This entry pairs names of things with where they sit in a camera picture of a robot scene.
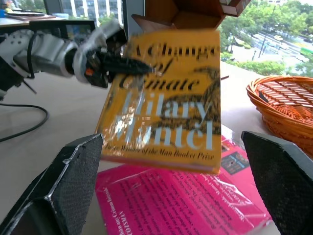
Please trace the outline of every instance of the building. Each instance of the building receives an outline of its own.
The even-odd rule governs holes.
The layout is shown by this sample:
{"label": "building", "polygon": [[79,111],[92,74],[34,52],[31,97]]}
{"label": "building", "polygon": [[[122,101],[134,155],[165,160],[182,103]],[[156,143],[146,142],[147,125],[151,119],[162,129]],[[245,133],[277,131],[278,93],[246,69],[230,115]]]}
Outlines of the building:
{"label": "building", "polygon": [[288,0],[268,0],[268,3],[276,4],[279,6],[282,6],[285,4]]}
{"label": "building", "polygon": [[99,24],[99,18],[114,14],[123,24],[122,0],[61,0],[64,13],[72,17],[88,18]]}
{"label": "building", "polygon": [[312,0],[299,0],[299,2],[301,2],[302,4],[308,4],[308,5],[313,5],[313,1]]}

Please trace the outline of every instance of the black cable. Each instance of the black cable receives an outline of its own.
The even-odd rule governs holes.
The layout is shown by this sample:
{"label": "black cable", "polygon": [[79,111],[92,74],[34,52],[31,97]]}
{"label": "black cable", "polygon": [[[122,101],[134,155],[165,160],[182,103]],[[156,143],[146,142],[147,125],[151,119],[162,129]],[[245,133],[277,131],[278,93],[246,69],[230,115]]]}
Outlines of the black cable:
{"label": "black cable", "polygon": [[33,64],[31,62],[31,51],[33,49],[34,40],[37,37],[37,32],[34,32],[33,36],[30,38],[27,48],[27,65],[30,73],[29,78],[35,78],[35,73],[33,69]]}
{"label": "black cable", "polygon": [[19,133],[10,135],[8,137],[4,137],[4,138],[0,139],[0,142],[7,141],[7,140],[13,139],[17,136],[21,136],[21,135],[24,135],[28,132],[31,132],[31,131],[37,129],[38,127],[42,126],[49,119],[49,112],[40,106],[28,105],[28,104],[3,104],[3,103],[0,103],[0,105],[9,106],[9,107],[30,107],[30,108],[40,109],[40,110],[44,111],[44,113],[45,113],[45,118],[40,123],[38,123],[37,125],[33,126],[32,128],[29,128],[25,131],[21,131]]}

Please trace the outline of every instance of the desk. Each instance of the desk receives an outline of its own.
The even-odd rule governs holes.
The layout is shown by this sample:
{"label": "desk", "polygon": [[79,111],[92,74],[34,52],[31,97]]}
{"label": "desk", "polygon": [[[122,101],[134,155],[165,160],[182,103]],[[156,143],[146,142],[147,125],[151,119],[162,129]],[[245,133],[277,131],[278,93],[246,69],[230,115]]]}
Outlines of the desk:
{"label": "desk", "polygon": [[0,28],[12,26],[25,26],[29,25],[28,21],[19,21],[11,18],[0,18]]}
{"label": "desk", "polygon": [[[266,132],[261,115],[250,103],[245,86],[259,75],[225,63],[222,71],[230,75],[222,81],[222,123],[234,130]],[[0,143],[0,221],[12,208],[28,184],[40,174],[68,142],[94,132],[108,90],[79,83],[75,78],[60,78],[46,73],[36,74],[29,84],[34,95],[23,84],[12,88],[5,103],[33,104],[46,108],[50,119],[39,129]],[[43,118],[40,112],[27,108],[0,106],[0,138],[19,132]],[[100,162],[99,171],[118,164]],[[84,235],[105,234],[95,196],[92,199]],[[279,234],[274,224],[259,234]]]}
{"label": "desk", "polygon": [[[44,20],[64,20],[63,18],[55,17],[51,19],[38,19],[39,21]],[[0,35],[11,34],[17,30],[29,29],[29,21],[20,21],[11,18],[0,18]]]}

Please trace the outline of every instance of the plastic wrap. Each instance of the plastic wrap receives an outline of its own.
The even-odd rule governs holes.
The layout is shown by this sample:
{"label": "plastic wrap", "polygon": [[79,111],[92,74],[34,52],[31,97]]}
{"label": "plastic wrap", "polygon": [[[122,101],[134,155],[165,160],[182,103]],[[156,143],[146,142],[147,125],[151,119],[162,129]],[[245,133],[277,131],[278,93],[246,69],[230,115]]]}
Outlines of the plastic wrap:
{"label": "plastic wrap", "polygon": [[117,75],[96,132],[104,160],[217,173],[221,164],[220,47],[212,30],[131,38],[126,57],[155,69]]}
{"label": "plastic wrap", "polygon": [[[222,127],[226,135],[232,132]],[[256,234],[271,222],[246,152],[222,137],[219,175],[123,165],[100,172],[96,195],[109,235]]]}

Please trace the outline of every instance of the black foam pad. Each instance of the black foam pad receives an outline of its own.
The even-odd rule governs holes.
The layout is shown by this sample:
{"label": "black foam pad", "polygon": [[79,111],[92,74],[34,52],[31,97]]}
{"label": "black foam pad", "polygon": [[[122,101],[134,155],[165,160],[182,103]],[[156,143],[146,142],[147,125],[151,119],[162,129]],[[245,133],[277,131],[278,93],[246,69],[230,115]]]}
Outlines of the black foam pad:
{"label": "black foam pad", "polygon": [[1,235],[79,235],[93,196],[103,138],[67,144],[25,190],[0,225]]}
{"label": "black foam pad", "polygon": [[243,132],[256,187],[282,235],[313,234],[313,161],[292,142]]}

